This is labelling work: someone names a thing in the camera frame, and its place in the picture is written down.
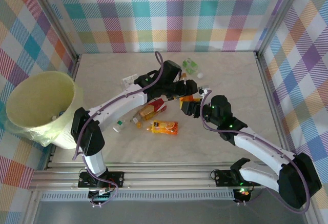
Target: plaid wall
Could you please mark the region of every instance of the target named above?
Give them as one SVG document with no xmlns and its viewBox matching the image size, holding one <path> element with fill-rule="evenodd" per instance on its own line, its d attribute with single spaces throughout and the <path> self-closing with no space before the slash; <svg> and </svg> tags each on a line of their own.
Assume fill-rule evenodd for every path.
<svg viewBox="0 0 328 224">
<path fill-rule="evenodd" d="M 72 64 L 37 0 L 0 0 L 0 110 L 27 77 L 47 70 L 70 73 Z M 18 223 L 33 172 L 48 150 L 0 123 L 0 224 Z"/>
<path fill-rule="evenodd" d="M 255 50 L 282 0 L 48 0 L 79 53 Z"/>
<path fill-rule="evenodd" d="M 315 200 L 328 223 L 328 0 L 295 0 L 264 56 L 289 145 L 323 183 Z"/>
</svg>

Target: marble surface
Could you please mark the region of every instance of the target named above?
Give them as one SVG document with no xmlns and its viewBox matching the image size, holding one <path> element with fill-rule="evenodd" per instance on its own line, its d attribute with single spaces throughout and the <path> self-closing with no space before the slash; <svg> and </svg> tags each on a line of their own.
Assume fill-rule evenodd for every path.
<svg viewBox="0 0 328 224">
<path fill-rule="evenodd" d="M 198 63 L 203 79 L 193 78 L 198 86 L 209 85 L 213 95 L 225 95 L 234 116 L 255 132 L 280 145 L 268 101 L 251 52 L 162 53 L 164 60 L 178 64 L 188 57 Z M 98 106 L 121 92 L 120 81 L 132 74 L 158 69 L 154 53 L 83 54 L 76 83 L 84 89 L 85 108 Z M 235 162 L 241 157 L 256 157 L 224 141 L 203 128 L 200 119 L 186 116 L 179 101 L 167 102 L 167 110 L 156 119 L 179 122 L 179 134 L 153 134 L 128 124 L 120 133 L 112 126 L 103 132 L 102 152 L 106 162 L 219 161 Z M 134 114 L 130 112 L 125 119 Z M 53 162 L 72 162 L 73 150 L 57 148 Z"/>
</svg>

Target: orange snack bag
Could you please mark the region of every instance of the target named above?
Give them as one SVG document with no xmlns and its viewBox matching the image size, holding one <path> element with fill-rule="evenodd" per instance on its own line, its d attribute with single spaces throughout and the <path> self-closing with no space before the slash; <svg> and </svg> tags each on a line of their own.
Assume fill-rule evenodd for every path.
<svg viewBox="0 0 328 224">
<path fill-rule="evenodd" d="M 151 131 L 153 133 L 178 134 L 178 122 L 176 121 L 153 121 Z"/>
</svg>

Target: white container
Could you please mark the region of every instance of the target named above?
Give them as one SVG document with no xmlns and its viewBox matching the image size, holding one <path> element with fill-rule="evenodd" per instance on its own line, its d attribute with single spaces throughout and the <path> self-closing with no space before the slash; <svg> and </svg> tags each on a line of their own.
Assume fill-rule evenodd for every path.
<svg viewBox="0 0 328 224">
<path fill-rule="evenodd" d="M 10 94 L 6 112 L 8 131 L 34 140 L 73 149 L 71 136 L 74 112 L 83 105 L 83 91 L 67 74 L 43 72 L 21 82 Z M 53 116 L 64 113 L 56 120 Z"/>
</svg>

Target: white floor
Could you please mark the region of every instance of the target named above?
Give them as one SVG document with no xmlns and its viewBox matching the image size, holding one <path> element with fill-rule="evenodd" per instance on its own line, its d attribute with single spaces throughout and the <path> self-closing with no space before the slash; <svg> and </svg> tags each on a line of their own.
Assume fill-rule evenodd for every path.
<svg viewBox="0 0 328 224">
<path fill-rule="evenodd" d="M 255 132 L 280 145 L 258 68 L 251 52 L 163 53 L 164 60 L 178 64 L 187 57 L 200 66 L 204 78 L 194 78 L 198 86 L 209 85 L 214 95 L 225 95 L 234 116 Z M 146 74 L 159 69 L 154 53 L 84 54 L 76 83 L 84 89 L 85 108 L 102 104 L 121 92 L 123 77 Z M 179 134 L 152 134 L 129 124 L 121 133 L 112 127 L 103 132 L 102 152 L 106 162 L 148 161 L 221 161 L 235 162 L 241 157 L 257 161 L 250 153 L 224 141 L 203 128 L 200 119 L 186 116 L 179 101 L 167 102 L 168 108 L 156 119 L 179 122 Z M 130 119 L 133 112 L 126 116 Z M 57 148 L 53 162 L 72 162 L 74 150 Z"/>
</svg>

